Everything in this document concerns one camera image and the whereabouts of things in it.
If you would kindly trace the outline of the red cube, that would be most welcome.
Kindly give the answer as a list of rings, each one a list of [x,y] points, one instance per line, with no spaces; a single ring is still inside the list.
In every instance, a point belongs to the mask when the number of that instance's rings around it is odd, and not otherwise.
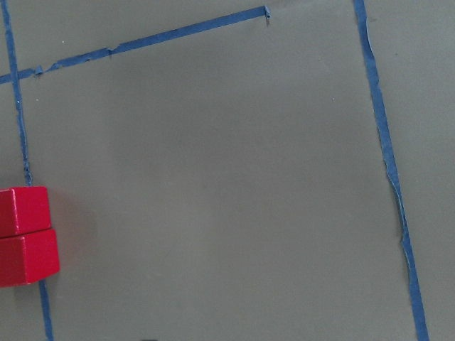
[[[35,283],[58,273],[60,260],[54,229],[1,238],[1,287]]]
[[[43,186],[1,189],[1,238],[51,227],[48,191]]]

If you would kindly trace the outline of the far blue tape line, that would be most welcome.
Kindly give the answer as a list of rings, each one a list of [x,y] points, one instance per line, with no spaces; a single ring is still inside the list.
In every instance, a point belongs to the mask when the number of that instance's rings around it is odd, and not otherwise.
[[[363,52],[365,71],[370,88],[370,96],[375,114],[376,127],[380,140],[382,158],[385,164],[385,172],[395,196],[397,211],[399,213],[400,226],[402,230],[401,245],[407,265],[409,299],[412,306],[412,316],[414,320],[416,338],[418,340],[429,341],[430,338],[427,329],[422,294],[419,286],[419,277],[415,264],[405,206],[402,198],[399,173],[395,160],[395,154],[393,151],[392,139],[387,122],[387,113],[382,90],[380,87],[380,77],[378,74],[376,59],[368,34],[368,15],[365,7],[365,2],[361,0],[355,0],[353,2],[353,7],[357,18],[358,33]]]

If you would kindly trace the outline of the crossing blue tape line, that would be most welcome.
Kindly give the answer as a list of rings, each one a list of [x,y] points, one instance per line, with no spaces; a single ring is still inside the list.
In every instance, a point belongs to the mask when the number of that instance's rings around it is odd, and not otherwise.
[[[258,6],[253,9],[232,13],[226,16],[213,18],[207,21],[194,23],[188,26],[176,28],[170,31],[154,34],[152,36],[146,36],[143,38],[137,38],[127,42],[120,43],[115,48],[100,48],[80,55],[74,55],[68,58],[63,58],[54,62],[49,68],[43,69],[40,65],[36,68],[23,69],[18,71],[18,78],[20,80],[33,77],[36,75],[42,75],[44,73],[53,72],[65,67],[72,67],[75,65],[84,64],[93,60],[99,60],[102,58],[111,57],[120,53],[125,53],[130,50],[137,50],[150,45],[156,45],[163,43],[168,40],[174,40],[185,36],[190,36],[203,31],[209,31],[215,28],[223,26],[229,26],[242,21],[248,21],[250,19],[264,17],[269,20],[271,12],[267,6]]]

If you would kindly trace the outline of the long blue tape line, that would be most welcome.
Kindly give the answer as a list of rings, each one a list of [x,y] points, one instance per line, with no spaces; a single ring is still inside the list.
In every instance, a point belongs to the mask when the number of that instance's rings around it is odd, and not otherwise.
[[[14,94],[14,104],[16,108],[16,121],[18,126],[18,135],[20,139],[22,164],[23,164],[23,176],[25,179],[26,186],[30,187],[33,184],[33,174],[31,172],[31,166],[28,154],[28,137],[26,132],[26,125],[23,115],[23,97],[21,92],[20,79],[18,75],[18,64],[16,59],[16,48],[14,41],[14,32],[11,23],[11,15],[9,12],[8,4],[6,0],[1,0],[1,15],[4,25],[4,35],[6,40],[6,48],[8,53],[9,61],[9,74],[10,83]],[[43,328],[45,333],[45,339],[48,341],[54,341],[53,332],[53,321],[50,311],[50,300],[48,296],[48,288],[45,279],[38,281],[41,311],[43,317]]]

